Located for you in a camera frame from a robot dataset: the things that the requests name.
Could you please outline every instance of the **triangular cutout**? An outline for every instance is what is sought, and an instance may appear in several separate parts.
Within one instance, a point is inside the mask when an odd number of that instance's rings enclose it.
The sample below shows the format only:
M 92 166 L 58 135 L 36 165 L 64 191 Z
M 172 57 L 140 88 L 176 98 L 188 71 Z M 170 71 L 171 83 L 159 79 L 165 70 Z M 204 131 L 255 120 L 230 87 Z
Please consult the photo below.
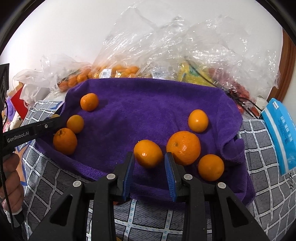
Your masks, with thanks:
M 244 216 L 242 211 L 239 209 L 239 207 L 234 203 L 234 201 L 228 197 L 227 199 L 227 204 L 231 216 L 231 222 L 234 228 L 247 225 L 248 219 Z
M 73 197 L 71 195 L 66 197 L 64 202 L 58 207 L 58 209 L 50 218 L 51 223 L 57 224 L 60 226 L 66 226 L 72 199 Z

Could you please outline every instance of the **white wall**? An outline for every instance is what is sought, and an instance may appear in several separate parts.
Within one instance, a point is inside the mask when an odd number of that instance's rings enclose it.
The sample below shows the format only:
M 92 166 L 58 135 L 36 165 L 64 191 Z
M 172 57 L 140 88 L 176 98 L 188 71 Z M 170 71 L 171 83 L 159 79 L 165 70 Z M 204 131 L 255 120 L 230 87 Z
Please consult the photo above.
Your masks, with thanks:
M 221 14 L 239 21 L 250 34 L 249 55 L 260 49 L 281 52 L 281 27 L 255 0 L 164 1 L 191 24 Z M 46 0 L 15 32 L 0 56 L 0 64 L 10 63 L 11 80 L 20 70 L 39 69 L 41 56 L 51 53 L 64 53 L 92 63 L 120 13 L 133 2 Z
M 296 64 L 292 75 L 292 80 L 284 98 L 283 104 L 287 107 L 290 116 L 296 123 Z

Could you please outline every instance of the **human hand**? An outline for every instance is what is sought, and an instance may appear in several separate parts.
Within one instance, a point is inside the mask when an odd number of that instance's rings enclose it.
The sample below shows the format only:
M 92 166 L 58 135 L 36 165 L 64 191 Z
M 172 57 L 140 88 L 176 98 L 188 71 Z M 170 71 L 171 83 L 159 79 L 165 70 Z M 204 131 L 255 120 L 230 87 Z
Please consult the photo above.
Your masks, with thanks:
M 20 183 L 20 177 L 16 171 L 19 162 L 19 156 L 17 154 L 12 154 L 3 163 L 4 172 L 10 173 L 5 184 L 12 213 L 16 213 L 21 208 L 24 201 L 24 188 Z M 3 186 L 0 188 L 0 198 L 5 198 Z M 2 202 L 2 207 L 8 211 L 6 199 Z

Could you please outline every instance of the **blue tissue package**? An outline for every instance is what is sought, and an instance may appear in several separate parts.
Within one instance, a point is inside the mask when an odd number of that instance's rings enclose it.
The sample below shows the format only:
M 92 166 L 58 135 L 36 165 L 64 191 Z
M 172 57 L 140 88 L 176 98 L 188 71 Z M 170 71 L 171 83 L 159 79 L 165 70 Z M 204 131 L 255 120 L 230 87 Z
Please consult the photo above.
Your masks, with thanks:
M 296 167 L 296 128 L 286 107 L 272 98 L 262 112 L 266 127 L 274 142 L 281 175 Z

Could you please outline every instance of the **white price sticker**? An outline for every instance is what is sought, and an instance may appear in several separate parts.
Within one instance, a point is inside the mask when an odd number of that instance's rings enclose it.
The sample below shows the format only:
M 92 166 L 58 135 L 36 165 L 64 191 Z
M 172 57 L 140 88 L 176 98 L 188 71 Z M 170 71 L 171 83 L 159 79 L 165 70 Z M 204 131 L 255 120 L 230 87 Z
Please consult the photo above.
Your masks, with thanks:
M 104 69 L 101 73 L 100 79 L 107 79 L 111 77 L 111 69 Z
M 151 72 L 153 79 L 165 80 L 165 74 L 157 71 Z

